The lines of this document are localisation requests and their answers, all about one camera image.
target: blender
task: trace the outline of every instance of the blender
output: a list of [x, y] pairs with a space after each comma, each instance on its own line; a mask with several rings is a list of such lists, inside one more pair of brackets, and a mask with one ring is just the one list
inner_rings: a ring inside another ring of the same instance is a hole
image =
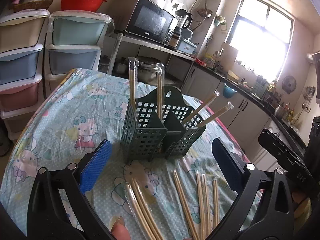
[[188, 13], [184, 9], [179, 9], [176, 12], [176, 15], [177, 15], [176, 18], [178, 20], [178, 23], [174, 29], [174, 32], [168, 44], [172, 49], [175, 49], [177, 47], [179, 40], [181, 38], [182, 29], [189, 28], [192, 22], [192, 14]]

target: chopstick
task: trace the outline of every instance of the chopstick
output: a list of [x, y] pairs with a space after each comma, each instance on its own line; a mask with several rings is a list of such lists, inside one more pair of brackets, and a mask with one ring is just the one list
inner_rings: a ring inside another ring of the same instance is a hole
[[206, 107], [208, 104], [212, 103], [216, 97], [218, 97], [220, 93], [218, 91], [215, 91], [212, 95], [210, 95], [203, 103], [196, 109], [194, 110], [191, 114], [189, 114], [182, 122], [181, 124], [184, 125], [187, 122], [189, 122], [196, 114], [200, 112], [200, 110], [204, 107]]
[[202, 195], [202, 185], [200, 173], [196, 172], [197, 184], [198, 184], [198, 198], [199, 198], [199, 209], [200, 209], [200, 240], [206, 238], [206, 216], [204, 215], [204, 203]]
[[211, 224], [210, 224], [210, 205], [209, 205], [209, 194], [208, 194], [208, 187], [207, 187], [207, 179], [205, 174], [201, 175], [202, 179], [202, 188], [204, 189], [204, 210], [206, 214], [206, 235], [207, 237], [211, 233]]
[[212, 182], [213, 186], [213, 229], [219, 224], [219, 195], [218, 195], [218, 182], [215, 179]]
[[198, 123], [196, 125], [196, 127], [203, 127], [206, 124], [208, 124], [209, 122], [213, 121], [214, 119], [218, 118], [219, 116], [223, 115], [226, 111], [228, 111], [229, 109], [233, 109], [234, 106], [233, 104], [228, 101], [228, 104], [226, 106], [224, 106], [223, 108], [219, 109], [217, 112], [215, 112], [213, 115], [211, 115], [210, 117], [208, 117], [207, 119], [203, 120], [201, 123]]
[[158, 75], [157, 75], [157, 114], [160, 120], [162, 120], [162, 69], [159, 68]]
[[136, 112], [136, 84], [135, 84], [135, 71], [129, 70], [129, 91], [130, 91], [130, 103], [132, 105], [134, 113]]
[[153, 235], [156, 237], [157, 240], [164, 240], [161, 233], [160, 233], [159, 228], [156, 225], [156, 222], [154, 221], [154, 219], [151, 215], [150, 210], [148, 209], [147, 202], [146, 202], [146, 200], [142, 194], [141, 188], [135, 178], [131, 179], [131, 186], [132, 186], [134, 194], [137, 197], [138, 204], [142, 210], [142, 213], [143, 213], [148, 225], [150, 226], [150, 229], [151, 229]]
[[178, 176], [178, 173], [177, 173], [176, 170], [173, 171], [173, 179], [174, 179], [174, 183], [176, 185], [176, 189], [177, 189], [178, 194], [179, 194], [179, 198], [180, 198], [180, 202], [181, 202], [181, 205], [182, 205], [182, 208], [183, 208], [184, 215], [185, 215], [185, 217], [187, 219], [188, 225], [190, 227], [190, 230], [191, 230], [191, 233], [192, 233], [192, 236], [193, 236], [193, 240], [199, 240], [199, 236], [198, 236], [198, 233], [196, 231], [195, 225], [193, 224], [191, 213], [190, 213], [190, 210], [188, 209], [188, 206], [187, 206], [187, 200], [186, 200], [186, 197], [185, 197], [185, 195], [183, 193], [182, 186], [181, 186], [181, 183], [180, 183], [180, 179], [179, 179], [179, 176]]
[[156, 240], [155, 236], [153, 235], [145, 217], [143, 216], [142, 210], [137, 202], [137, 199], [134, 195], [134, 192], [132, 190], [132, 187], [130, 184], [126, 184], [126, 190], [128, 192], [128, 197], [130, 198], [130, 203], [132, 204], [132, 208], [134, 209], [135, 214], [137, 215], [137, 218], [141, 224], [141, 226], [144, 228], [146, 234], [148, 235], [150, 240]]

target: window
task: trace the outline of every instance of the window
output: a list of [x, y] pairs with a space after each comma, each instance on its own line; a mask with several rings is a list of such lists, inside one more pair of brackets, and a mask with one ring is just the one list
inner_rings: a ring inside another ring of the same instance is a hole
[[292, 19], [260, 0], [242, 0], [228, 42], [236, 60], [269, 82], [278, 77], [289, 49]]

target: cutting board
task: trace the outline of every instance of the cutting board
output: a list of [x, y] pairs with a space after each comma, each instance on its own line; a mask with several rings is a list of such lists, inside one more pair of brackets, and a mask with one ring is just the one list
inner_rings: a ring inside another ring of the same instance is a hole
[[225, 42], [222, 44], [221, 49], [222, 48], [223, 48], [223, 54], [222, 54], [222, 58], [220, 59], [220, 62], [221, 62], [221, 65], [223, 66], [223, 69], [226, 71], [233, 68], [236, 57], [238, 55], [238, 50]]

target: fingernail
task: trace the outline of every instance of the fingernail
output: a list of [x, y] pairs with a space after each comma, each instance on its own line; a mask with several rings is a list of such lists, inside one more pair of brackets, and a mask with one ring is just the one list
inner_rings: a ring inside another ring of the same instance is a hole
[[118, 217], [118, 219], [116, 220], [116, 222], [113, 224], [112, 228], [114, 228], [116, 225], [123, 225], [124, 226], [124, 219], [123, 217]]

